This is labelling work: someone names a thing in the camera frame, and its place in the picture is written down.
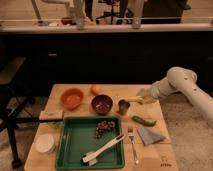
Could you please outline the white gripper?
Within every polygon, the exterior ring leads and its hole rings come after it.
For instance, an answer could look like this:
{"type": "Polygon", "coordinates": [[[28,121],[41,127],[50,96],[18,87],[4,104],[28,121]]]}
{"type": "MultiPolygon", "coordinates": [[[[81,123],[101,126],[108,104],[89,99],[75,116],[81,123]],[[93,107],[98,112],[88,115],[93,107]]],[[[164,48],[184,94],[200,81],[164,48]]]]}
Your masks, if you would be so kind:
{"type": "Polygon", "coordinates": [[[140,102],[142,104],[154,103],[155,99],[150,95],[150,91],[145,88],[141,88],[137,95],[140,97],[140,102]]]}

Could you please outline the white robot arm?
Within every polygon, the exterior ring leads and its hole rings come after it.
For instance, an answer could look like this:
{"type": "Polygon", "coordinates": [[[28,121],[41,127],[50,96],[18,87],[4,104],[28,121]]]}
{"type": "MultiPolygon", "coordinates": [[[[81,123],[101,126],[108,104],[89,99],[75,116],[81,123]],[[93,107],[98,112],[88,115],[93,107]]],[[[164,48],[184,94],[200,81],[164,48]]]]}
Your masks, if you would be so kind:
{"type": "Polygon", "coordinates": [[[203,91],[197,84],[197,74],[183,67],[172,67],[166,76],[154,82],[147,89],[142,88],[137,95],[151,102],[181,92],[201,113],[208,125],[213,128],[213,97],[203,91]]]}

